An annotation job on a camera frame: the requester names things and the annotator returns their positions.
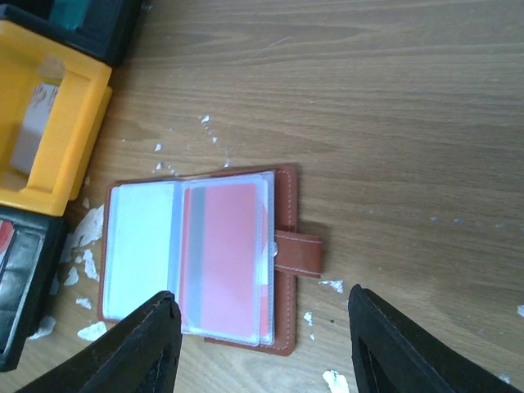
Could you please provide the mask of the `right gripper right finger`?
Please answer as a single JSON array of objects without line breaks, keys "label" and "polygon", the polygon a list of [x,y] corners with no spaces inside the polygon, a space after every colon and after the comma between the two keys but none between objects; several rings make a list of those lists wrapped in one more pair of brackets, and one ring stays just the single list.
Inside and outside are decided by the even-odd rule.
[{"label": "right gripper right finger", "polygon": [[518,391],[367,288],[351,288],[348,312],[359,392]]}]

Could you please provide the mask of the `brown leather card holder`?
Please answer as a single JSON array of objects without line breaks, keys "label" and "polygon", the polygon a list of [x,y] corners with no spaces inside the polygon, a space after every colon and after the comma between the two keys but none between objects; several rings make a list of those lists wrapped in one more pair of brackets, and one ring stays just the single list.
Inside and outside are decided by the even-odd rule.
[{"label": "brown leather card holder", "polygon": [[183,333],[288,356],[296,280],[323,270],[322,240],[297,224],[292,164],[116,182],[106,192],[99,315],[120,321],[169,291]]}]

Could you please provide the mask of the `white card with red circles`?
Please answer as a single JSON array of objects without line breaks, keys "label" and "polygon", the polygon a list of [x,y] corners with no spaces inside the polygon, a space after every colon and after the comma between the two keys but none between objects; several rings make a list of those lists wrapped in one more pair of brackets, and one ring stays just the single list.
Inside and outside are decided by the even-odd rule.
[{"label": "white card with red circles", "polygon": [[259,344],[269,297],[267,200],[260,176],[185,189],[178,293],[184,332]]}]

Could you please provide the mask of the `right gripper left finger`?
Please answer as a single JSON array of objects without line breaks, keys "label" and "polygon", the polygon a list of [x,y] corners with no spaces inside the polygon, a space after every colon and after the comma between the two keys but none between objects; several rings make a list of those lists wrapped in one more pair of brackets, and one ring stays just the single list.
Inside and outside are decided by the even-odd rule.
[{"label": "right gripper left finger", "polygon": [[174,294],[160,291],[91,345],[20,392],[172,392],[183,335]]}]

